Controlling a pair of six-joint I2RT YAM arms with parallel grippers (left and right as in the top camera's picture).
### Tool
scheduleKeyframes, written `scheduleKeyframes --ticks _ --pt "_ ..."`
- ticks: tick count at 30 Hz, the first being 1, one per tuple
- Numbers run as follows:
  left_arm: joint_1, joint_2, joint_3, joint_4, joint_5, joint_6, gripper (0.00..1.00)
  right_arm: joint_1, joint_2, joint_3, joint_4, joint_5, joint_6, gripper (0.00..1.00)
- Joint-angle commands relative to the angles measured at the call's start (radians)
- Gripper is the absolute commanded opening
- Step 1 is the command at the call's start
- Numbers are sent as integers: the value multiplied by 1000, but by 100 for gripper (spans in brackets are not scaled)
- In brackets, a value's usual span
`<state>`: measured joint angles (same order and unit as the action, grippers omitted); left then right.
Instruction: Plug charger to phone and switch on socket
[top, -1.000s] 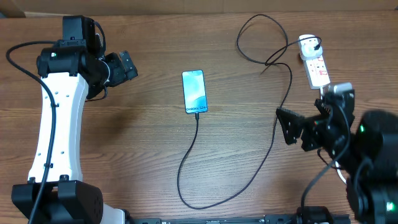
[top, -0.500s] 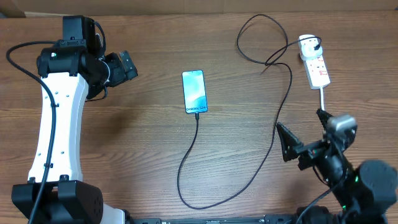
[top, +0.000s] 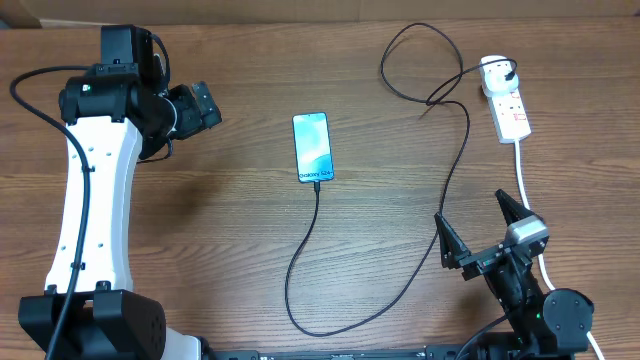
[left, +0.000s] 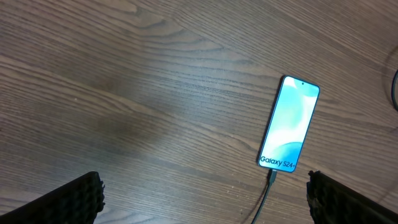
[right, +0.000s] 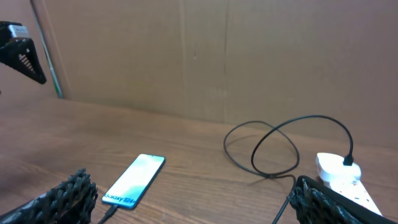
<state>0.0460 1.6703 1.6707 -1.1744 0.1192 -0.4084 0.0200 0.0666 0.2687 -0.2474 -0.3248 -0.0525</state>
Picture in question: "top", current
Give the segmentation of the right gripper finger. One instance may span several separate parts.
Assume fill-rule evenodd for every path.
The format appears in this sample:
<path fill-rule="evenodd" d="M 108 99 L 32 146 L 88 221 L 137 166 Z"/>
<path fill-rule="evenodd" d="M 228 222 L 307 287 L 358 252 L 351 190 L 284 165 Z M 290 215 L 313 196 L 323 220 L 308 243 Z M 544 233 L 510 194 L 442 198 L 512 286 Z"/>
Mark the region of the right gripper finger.
<path fill-rule="evenodd" d="M 471 251 L 440 212 L 434 215 L 434 220 L 440 239 L 442 267 L 458 269 L 461 260 L 469 257 Z"/>
<path fill-rule="evenodd" d="M 542 218 L 535 212 L 527 209 L 504 190 L 498 189 L 495 192 L 495 197 L 508 226 L 523 226 L 528 221 L 542 221 Z"/>

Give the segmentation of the blue Galaxy smartphone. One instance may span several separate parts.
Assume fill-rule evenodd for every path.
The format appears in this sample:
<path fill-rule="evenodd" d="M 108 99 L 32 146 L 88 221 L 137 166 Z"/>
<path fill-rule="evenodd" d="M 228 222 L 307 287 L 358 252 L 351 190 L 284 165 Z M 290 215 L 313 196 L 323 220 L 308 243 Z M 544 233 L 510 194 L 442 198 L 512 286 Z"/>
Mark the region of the blue Galaxy smartphone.
<path fill-rule="evenodd" d="M 292 118 L 298 180 L 301 183 L 334 179 L 328 117 L 324 112 Z"/>

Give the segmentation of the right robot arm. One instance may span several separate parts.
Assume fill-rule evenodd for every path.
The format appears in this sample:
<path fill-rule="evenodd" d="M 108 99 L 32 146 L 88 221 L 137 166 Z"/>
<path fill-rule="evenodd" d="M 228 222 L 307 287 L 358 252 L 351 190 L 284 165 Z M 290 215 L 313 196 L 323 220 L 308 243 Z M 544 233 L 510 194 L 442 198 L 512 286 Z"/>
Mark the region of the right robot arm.
<path fill-rule="evenodd" d="M 543 292 L 531 272 L 546 249 L 549 229 L 542 217 L 509 194 L 495 192 L 506 222 L 504 240 L 472 252 L 440 213 L 434 215 L 441 264 L 460 269 L 468 281 L 483 277 L 504 315 L 472 335 L 458 359 L 573 359 L 588 349 L 595 306 L 570 288 Z"/>

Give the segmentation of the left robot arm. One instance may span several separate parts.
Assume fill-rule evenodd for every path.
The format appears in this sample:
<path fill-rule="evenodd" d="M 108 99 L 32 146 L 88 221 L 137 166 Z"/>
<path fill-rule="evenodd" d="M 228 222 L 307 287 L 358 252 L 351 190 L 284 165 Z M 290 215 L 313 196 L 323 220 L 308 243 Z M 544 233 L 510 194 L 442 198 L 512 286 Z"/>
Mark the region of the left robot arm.
<path fill-rule="evenodd" d="M 49 359 L 210 359 L 134 290 L 128 255 L 135 169 L 222 120 L 207 86 L 172 86 L 160 38 L 134 25 L 101 30 L 101 59 L 72 65 L 53 125 L 66 137 L 61 232 L 44 291 L 19 303 L 23 330 Z"/>

